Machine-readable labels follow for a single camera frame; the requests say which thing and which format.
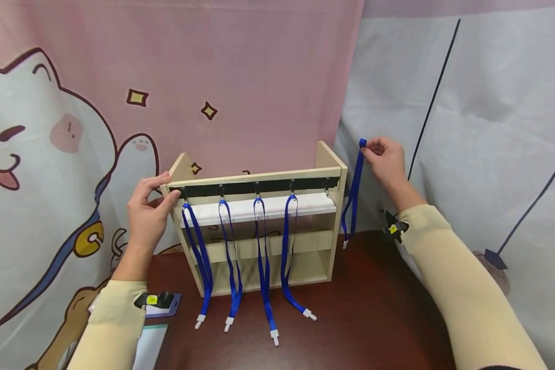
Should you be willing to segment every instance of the wall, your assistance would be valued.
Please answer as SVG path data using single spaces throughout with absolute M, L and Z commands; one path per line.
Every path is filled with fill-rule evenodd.
M 362 3 L 0 1 L 0 369 L 63 368 L 133 188 L 180 152 L 199 177 L 312 167 Z
M 336 151 L 355 164 L 360 137 L 401 142 L 555 369 L 555 1 L 410 5 L 366 1 Z M 364 170 L 358 229 L 377 229 L 395 211 Z

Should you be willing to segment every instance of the arm sleeve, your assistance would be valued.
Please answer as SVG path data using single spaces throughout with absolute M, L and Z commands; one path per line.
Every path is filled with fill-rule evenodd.
M 145 317 L 134 302 L 145 292 L 145 282 L 109 281 L 67 369 L 130 370 Z
M 546 370 L 506 296 L 436 207 L 422 204 L 399 217 L 409 224 L 403 245 L 444 317 L 457 369 Z

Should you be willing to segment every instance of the lanyard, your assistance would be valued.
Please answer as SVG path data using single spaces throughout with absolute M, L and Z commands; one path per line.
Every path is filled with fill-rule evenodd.
M 288 272 L 286 273 L 286 265 L 288 264 L 288 254 L 289 254 L 289 234 L 290 234 L 290 226 L 289 226 L 289 214 L 288 214 L 288 206 L 290 201 L 296 201 L 296 213 L 294 213 L 294 235 L 292 238 L 292 258 L 290 259 L 290 266 L 288 267 Z M 312 314 L 312 311 L 294 299 L 292 296 L 292 292 L 290 292 L 290 286 L 288 285 L 288 280 L 290 278 L 290 270 L 292 269 L 292 263 L 294 261 L 294 241 L 296 239 L 296 222 L 298 218 L 298 199 L 296 195 L 292 192 L 292 195 L 289 196 L 288 200 L 286 201 L 286 210 L 284 215 L 284 234 L 282 234 L 282 268 L 280 270 L 280 277 L 282 278 L 282 292 L 284 292 L 284 296 L 288 300 L 290 304 L 292 304 L 298 311 L 300 311 L 305 317 L 310 318 L 314 322 L 317 320 L 317 316 Z
M 234 268 L 232 267 L 232 261 L 230 260 L 230 252 L 228 252 L 228 234 L 226 232 L 226 227 L 224 227 L 222 212 L 220 211 L 222 206 L 226 207 L 228 222 L 230 222 L 232 248 L 234 248 L 234 264 L 237 266 L 238 290 L 234 283 Z M 224 244 L 226 245 L 226 261 L 228 262 L 228 270 L 230 270 L 230 291 L 232 295 L 232 303 L 230 305 L 230 314 L 228 314 L 228 317 L 226 318 L 226 326 L 224 327 L 224 332 L 228 332 L 230 326 L 234 323 L 234 316 L 237 314 L 241 298 L 243 297 L 243 281 L 241 280 L 240 268 L 238 267 L 237 248 L 234 241 L 234 227 L 232 226 L 232 218 L 230 217 L 230 207 L 224 198 L 220 199 L 220 203 L 218 203 L 218 215 L 220 216 L 220 225 L 222 225 L 222 234 L 224 234 Z
M 366 140 L 360 139 L 360 148 L 366 147 Z M 362 167 L 364 165 L 364 155 L 362 152 L 358 152 L 358 160 L 356 160 L 356 169 L 353 172 L 353 180 L 351 181 L 350 194 L 347 198 L 347 203 L 345 208 L 341 213 L 341 227 L 343 227 L 343 233 L 345 235 L 345 240 L 343 242 L 343 249 L 347 248 L 347 242 L 349 239 L 356 234 L 356 219 L 358 218 L 358 194 L 360 192 L 360 179 L 362 178 Z M 345 225 L 345 215 L 347 214 L 347 209 L 351 204 L 351 233 L 349 237 L 347 236 L 347 225 Z
M 187 222 L 187 217 L 185 217 L 185 210 L 188 210 L 189 215 L 191 216 L 191 222 L 193 223 L 193 229 L 195 230 L 195 235 L 197 237 L 197 242 L 199 242 L 199 249 L 201 250 L 201 253 L 197 249 L 195 240 L 193 240 L 191 228 Z M 183 214 L 183 223 L 185 223 L 187 238 L 189 239 L 189 244 L 191 244 L 193 254 L 195 254 L 195 259 L 197 260 L 199 272 L 201 273 L 203 280 L 203 304 L 202 309 L 199 312 L 199 316 L 197 316 L 197 322 L 195 323 L 195 328 L 199 329 L 205 320 L 205 316 L 208 312 L 208 304 L 210 303 L 210 298 L 212 297 L 212 287 L 214 287 L 214 280 L 212 279 L 212 266 L 210 265 L 210 258 L 208 258 L 208 251 L 205 249 L 204 236 L 202 235 L 202 231 L 197 224 L 197 219 L 195 218 L 195 214 L 193 213 L 193 209 L 189 203 L 185 202 L 185 204 L 183 204 L 181 213 Z
M 265 243 L 265 271 L 263 270 L 263 258 L 261 257 L 261 241 L 259 241 L 259 222 L 257 221 L 257 213 L 255 211 L 255 206 L 257 203 L 261 203 L 263 208 L 263 241 Z M 278 340 L 278 328 L 273 320 L 273 312 L 271 312 L 271 304 L 269 303 L 269 283 L 270 283 L 270 273 L 269 273 L 269 257 L 267 256 L 267 222 L 265 219 L 265 203 L 259 195 L 257 199 L 253 202 L 253 218 L 255 219 L 255 237 L 257 237 L 257 266 L 259 269 L 259 284 L 261 285 L 261 296 L 263 297 L 263 308 L 265 309 L 265 316 L 267 316 L 267 322 L 269 323 L 269 334 L 273 339 L 273 343 L 276 347 L 279 346 Z

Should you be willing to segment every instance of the cat ear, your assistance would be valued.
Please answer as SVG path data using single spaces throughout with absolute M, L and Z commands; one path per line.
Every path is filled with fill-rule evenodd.
M 17 61 L 19 63 L 13 66 L 12 73 L 35 75 L 38 79 L 44 79 L 54 84 L 58 83 L 56 70 L 53 64 L 40 48 L 28 51 L 24 55 L 21 55 Z

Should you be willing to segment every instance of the finger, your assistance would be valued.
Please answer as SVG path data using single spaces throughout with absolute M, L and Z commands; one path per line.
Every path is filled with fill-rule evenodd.
M 368 148 L 361 148 L 360 151 L 362 151 L 362 154 L 364 155 L 364 158 L 366 158 L 366 160 L 370 164 L 374 164 L 374 163 L 378 162 L 379 160 L 382 160 L 382 157 L 380 157 L 379 155 L 376 155 L 376 153 L 372 152 Z
M 153 209 L 155 209 L 156 207 L 158 207 L 158 205 L 160 203 L 162 203 L 162 201 L 164 200 L 163 196 L 158 196 L 158 198 L 153 199 L 152 201 L 148 202 L 148 206 L 152 207 Z
M 152 190 L 156 189 L 157 187 L 160 187 L 164 183 L 170 182 L 170 180 L 171 180 L 171 177 L 168 172 L 163 172 L 163 174 L 160 174 L 153 178 L 142 179 L 138 183 L 138 186 L 134 191 L 134 195 L 132 196 L 132 199 L 137 198 L 137 199 L 145 200 L 148 198 Z
M 175 205 L 175 202 L 177 201 L 177 199 L 179 199 L 180 195 L 181 195 L 181 192 L 179 190 L 171 191 L 160 202 L 158 207 L 156 207 L 156 211 L 159 212 L 161 215 L 164 215 L 164 216 L 168 215 L 170 211 L 172 211 L 173 206 Z
M 387 136 L 376 136 L 366 144 L 366 147 L 370 147 L 374 150 L 377 147 L 382 147 L 382 151 L 386 152 L 387 149 L 392 147 L 400 147 L 401 144 L 397 143 L 397 141 L 392 140 L 390 137 Z

